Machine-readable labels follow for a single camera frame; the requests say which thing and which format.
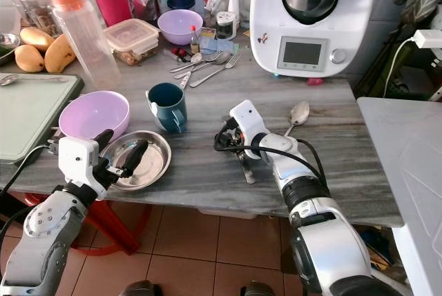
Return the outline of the red plastic stool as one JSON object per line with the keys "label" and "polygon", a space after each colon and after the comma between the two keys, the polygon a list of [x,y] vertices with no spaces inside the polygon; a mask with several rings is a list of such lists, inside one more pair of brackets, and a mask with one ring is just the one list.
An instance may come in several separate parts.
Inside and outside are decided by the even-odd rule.
{"label": "red plastic stool", "polygon": [[144,230],[146,221],[151,218],[151,212],[147,210],[141,218],[139,227],[131,230],[115,214],[109,201],[97,201],[89,207],[84,221],[88,226],[96,227],[99,232],[107,236],[112,244],[104,248],[91,249],[80,248],[72,244],[70,248],[81,252],[85,256],[105,256],[120,251],[132,255],[141,246],[135,234]]}

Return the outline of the teal ceramic mug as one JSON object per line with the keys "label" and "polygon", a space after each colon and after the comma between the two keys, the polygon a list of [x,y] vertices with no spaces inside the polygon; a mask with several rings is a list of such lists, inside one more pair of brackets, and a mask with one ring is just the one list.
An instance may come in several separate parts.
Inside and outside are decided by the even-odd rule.
{"label": "teal ceramic mug", "polygon": [[148,107],[164,132],[186,132],[185,91],[176,83],[159,83],[146,91]]}

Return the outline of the grey robot left foot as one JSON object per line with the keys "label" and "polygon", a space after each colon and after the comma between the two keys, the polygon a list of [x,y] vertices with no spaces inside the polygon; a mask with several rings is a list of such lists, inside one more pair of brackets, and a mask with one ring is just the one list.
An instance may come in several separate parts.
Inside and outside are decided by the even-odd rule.
{"label": "grey robot left foot", "polygon": [[158,284],[149,280],[130,283],[119,292],[119,296],[163,296],[163,290]]}

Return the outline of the yellow mango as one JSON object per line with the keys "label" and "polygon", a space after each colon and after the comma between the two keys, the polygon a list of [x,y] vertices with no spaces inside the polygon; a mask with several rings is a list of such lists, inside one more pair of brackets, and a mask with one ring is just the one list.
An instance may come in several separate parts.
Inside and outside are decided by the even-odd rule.
{"label": "yellow mango", "polygon": [[34,27],[25,27],[20,29],[19,32],[20,41],[24,45],[32,45],[38,51],[45,52],[48,47],[56,40],[51,35],[45,33],[41,29]]}
{"label": "yellow mango", "polygon": [[14,50],[14,59],[19,69],[25,72],[44,71],[44,57],[32,45],[22,44]]}
{"label": "yellow mango", "polygon": [[69,40],[65,34],[57,37],[53,43],[48,46],[44,54],[44,65],[47,72],[61,73],[76,60],[75,50],[70,47]]}

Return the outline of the steel spoon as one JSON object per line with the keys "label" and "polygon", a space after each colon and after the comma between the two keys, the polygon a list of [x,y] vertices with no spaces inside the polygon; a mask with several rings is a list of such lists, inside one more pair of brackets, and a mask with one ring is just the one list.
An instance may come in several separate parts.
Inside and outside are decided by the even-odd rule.
{"label": "steel spoon", "polygon": [[285,131],[284,136],[290,135],[294,126],[299,126],[307,121],[309,116],[310,106],[307,101],[300,101],[291,109],[289,114],[289,128]]}
{"label": "steel spoon", "polygon": [[212,62],[224,54],[225,54],[224,51],[220,51],[220,52],[216,52],[216,53],[209,54],[209,55],[202,55],[201,59],[199,61],[192,61],[190,63],[187,63],[186,65],[173,68],[169,72],[180,72],[180,71],[184,71],[185,69],[187,69],[189,67],[196,67],[198,65],[202,65],[202,63]]}
{"label": "steel spoon", "polygon": [[0,86],[9,86],[17,81],[67,82],[68,79],[64,77],[24,77],[23,75],[19,75],[19,73],[10,73],[0,79]]}

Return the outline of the steel fork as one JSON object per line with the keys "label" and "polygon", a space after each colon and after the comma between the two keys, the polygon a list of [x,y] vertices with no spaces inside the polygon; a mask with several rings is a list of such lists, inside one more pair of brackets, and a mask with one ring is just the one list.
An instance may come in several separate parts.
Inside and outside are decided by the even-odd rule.
{"label": "steel fork", "polygon": [[205,76],[205,78],[202,79],[197,79],[197,81],[190,83],[189,87],[190,88],[195,88],[198,87],[199,85],[201,85],[203,82],[207,81],[207,79],[212,78],[212,76],[217,75],[218,73],[227,71],[228,69],[232,69],[237,62],[239,61],[239,59],[241,58],[241,56],[244,54],[244,51],[239,51],[236,54],[234,54],[230,59],[228,59],[228,61],[224,64],[224,66],[221,69],[218,69],[217,71],[214,71],[212,73],[209,73],[209,75]]}
{"label": "steel fork", "polygon": [[253,184],[256,182],[255,179],[255,173],[253,173],[250,165],[249,165],[249,158],[246,156],[245,152],[244,153],[233,153],[230,152],[231,154],[235,155],[235,157],[237,158],[237,160],[239,161],[241,170],[244,173],[244,177],[245,180],[248,184]]}

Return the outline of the pale green cutting board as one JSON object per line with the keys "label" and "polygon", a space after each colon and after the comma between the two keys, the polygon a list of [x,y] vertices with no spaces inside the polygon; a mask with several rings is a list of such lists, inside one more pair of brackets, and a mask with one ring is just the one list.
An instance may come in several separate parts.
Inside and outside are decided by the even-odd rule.
{"label": "pale green cutting board", "polygon": [[0,87],[0,162],[18,164],[50,136],[63,107],[84,87],[76,75],[13,73]]}

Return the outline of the clear bottle orange cap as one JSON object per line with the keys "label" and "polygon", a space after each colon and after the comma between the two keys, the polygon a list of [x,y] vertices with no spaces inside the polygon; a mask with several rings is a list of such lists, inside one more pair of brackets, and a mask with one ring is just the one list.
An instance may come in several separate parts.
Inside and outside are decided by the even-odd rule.
{"label": "clear bottle orange cap", "polygon": [[98,12],[88,0],[51,0],[56,22],[84,69],[84,81],[98,90],[111,90],[122,75],[108,47]]}

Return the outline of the large purple plastic bowl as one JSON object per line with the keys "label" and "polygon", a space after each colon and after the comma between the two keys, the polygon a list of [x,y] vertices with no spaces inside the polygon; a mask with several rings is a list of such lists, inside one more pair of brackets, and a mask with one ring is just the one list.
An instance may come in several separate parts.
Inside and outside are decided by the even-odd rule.
{"label": "large purple plastic bowl", "polygon": [[64,135],[92,139],[105,130],[113,130],[111,139],[119,138],[130,123],[130,104],[123,95],[100,90],[82,95],[66,106],[58,119]]}

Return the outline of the rectangular clear food container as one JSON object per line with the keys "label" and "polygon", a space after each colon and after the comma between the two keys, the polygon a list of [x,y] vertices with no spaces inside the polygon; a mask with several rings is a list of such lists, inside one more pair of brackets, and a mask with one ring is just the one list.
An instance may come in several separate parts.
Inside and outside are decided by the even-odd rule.
{"label": "rectangular clear food container", "polygon": [[113,55],[136,66],[157,53],[160,31],[141,19],[125,19],[102,32]]}

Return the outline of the white power adapter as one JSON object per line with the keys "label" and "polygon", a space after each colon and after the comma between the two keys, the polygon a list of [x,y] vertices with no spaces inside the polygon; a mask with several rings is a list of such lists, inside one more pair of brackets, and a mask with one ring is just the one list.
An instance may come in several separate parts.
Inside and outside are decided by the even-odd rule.
{"label": "white power adapter", "polygon": [[442,49],[442,29],[418,29],[412,41],[418,49]]}

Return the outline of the grey robot foot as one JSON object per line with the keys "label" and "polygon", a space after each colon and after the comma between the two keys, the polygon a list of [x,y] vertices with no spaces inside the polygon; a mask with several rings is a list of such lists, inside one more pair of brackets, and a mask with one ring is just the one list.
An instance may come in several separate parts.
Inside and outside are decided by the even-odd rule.
{"label": "grey robot foot", "polygon": [[275,296],[274,289],[262,282],[251,281],[240,288],[240,296]]}
{"label": "grey robot foot", "polygon": [[130,283],[119,292],[119,296],[163,296],[163,290],[158,284],[149,280]]}

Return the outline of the grey robot right foot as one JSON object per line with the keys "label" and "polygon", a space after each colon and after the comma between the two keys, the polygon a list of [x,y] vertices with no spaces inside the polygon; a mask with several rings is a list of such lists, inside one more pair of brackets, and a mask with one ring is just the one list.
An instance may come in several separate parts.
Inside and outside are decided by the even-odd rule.
{"label": "grey robot right foot", "polygon": [[251,281],[240,288],[240,296],[275,296],[274,289],[262,282]]}

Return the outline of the small purple plastic bowl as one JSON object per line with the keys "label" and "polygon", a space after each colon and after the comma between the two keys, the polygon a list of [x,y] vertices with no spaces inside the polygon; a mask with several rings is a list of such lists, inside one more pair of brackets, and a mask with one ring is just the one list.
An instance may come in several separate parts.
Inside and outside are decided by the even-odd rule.
{"label": "small purple plastic bowl", "polygon": [[163,37],[174,45],[189,45],[196,29],[203,25],[202,16],[190,10],[171,10],[157,20]]}

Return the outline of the clear glass jar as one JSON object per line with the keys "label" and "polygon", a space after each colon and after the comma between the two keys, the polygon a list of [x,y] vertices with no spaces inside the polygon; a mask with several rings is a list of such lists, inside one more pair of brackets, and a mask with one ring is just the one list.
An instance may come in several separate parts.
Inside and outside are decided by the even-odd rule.
{"label": "clear glass jar", "polygon": [[62,34],[52,14],[51,0],[18,0],[20,12],[30,27],[41,29],[51,37]]}

